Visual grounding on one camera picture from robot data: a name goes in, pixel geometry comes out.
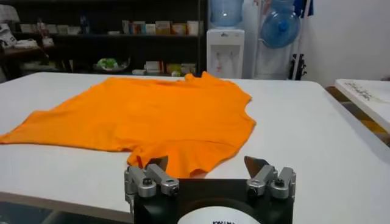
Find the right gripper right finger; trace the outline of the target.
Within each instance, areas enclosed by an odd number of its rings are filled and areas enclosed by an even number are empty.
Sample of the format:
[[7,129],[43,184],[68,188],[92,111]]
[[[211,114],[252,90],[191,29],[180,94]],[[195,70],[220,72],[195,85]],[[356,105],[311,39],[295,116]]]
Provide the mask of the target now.
[[244,163],[250,175],[250,179],[246,181],[249,197],[260,197],[268,190],[278,200],[295,199],[296,173],[292,168],[284,167],[279,172],[265,159],[251,156],[245,156]]

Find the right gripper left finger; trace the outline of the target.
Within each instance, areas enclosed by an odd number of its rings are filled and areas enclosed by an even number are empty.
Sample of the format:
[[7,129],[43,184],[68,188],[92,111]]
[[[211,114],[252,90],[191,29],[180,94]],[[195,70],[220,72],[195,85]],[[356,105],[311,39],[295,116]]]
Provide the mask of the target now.
[[128,166],[124,171],[125,201],[131,203],[134,196],[151,198],[157,188],[163,195],[175,197],[179,194],[179,180],[166,172],[168,156],[151,159],[144,169]]

